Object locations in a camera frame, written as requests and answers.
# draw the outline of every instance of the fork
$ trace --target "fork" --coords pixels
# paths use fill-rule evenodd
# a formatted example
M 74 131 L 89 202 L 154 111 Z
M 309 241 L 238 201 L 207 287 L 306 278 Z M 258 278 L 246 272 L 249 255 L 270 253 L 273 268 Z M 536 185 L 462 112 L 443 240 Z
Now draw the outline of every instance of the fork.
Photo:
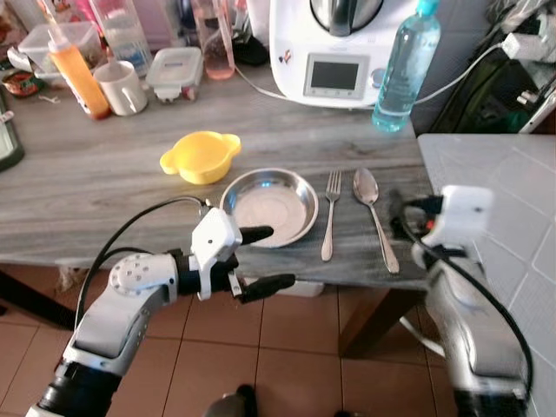
M 334 217 L 334 203 L 340 198 L 341 190 L 341 171 L 331 171 L 328 177 L 326 197 L 330 201 L 330 211 L 328 212 L 327 232 L 322 243 L 321 259 L 324 262 L 332 258 L 332 218 Z

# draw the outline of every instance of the blue bottle cap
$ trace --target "blue bottle cap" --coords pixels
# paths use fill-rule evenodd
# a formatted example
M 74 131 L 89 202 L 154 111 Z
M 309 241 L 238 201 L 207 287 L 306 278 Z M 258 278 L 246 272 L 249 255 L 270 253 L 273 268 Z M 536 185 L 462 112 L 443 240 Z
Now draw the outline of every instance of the blue bottle cap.
M 420 0 L 417 5 L 417 13 L 424 16 L 431 16 L 436 13 L 440 0 Z

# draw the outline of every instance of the table leg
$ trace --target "table leg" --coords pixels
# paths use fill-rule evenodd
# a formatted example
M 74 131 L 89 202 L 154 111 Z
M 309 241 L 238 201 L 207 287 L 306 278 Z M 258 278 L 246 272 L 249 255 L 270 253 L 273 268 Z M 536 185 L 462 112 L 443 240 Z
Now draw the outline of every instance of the table leg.
M 340 334 L 340 357 L 363 356 L 407 311 L 420 302 L 424 291 L 373 288 L 373 300 L 364 296 Z
M 0 271 L 0 300 L 39 321 L 73 330 L 76 312 Z

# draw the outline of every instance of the tiled floor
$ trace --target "tiled floor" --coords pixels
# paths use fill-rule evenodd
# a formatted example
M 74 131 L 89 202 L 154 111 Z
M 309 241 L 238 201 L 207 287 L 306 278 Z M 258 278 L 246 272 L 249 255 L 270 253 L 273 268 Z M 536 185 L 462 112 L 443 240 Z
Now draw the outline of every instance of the tiled floor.
M 54 294 L 54 271 L 2 269 Z M 262 417 L 332 417 L 343 408 L 368 417 L 454 417 L 443 361 L 400 325 L 364 360 L 338 358 L 338 334 L 361 291 L 327 288 L 313 299 L 276 296 L 245 306 L 224 294 L 182 298 L 151 321 L 109 416 L 201 417 L 222 394 L 250 383 Z M 73 307 L 75 297 L 57 299 Z M 408 318 L 434 334 L 424 310 Z M 0 417 L 25 415 L 39 399 L 69 337 L 21 314 L 0 317 Z

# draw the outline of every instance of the bowl handle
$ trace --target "bowl handle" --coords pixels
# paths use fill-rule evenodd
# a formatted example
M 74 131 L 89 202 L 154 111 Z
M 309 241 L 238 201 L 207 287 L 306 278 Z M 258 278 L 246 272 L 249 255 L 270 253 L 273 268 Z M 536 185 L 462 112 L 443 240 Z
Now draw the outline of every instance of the bowl handle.
M 178 173 L 178 170 L 174 166 L 173 149 L 162 155 L 160 158 L 160 166 L 165 174 L 175 175 Z
M 242 150 L 242 141 L 236 135 L 222 135 L 222 140 L 228 145 L 228 153 L 230 156 L 236 156 Z

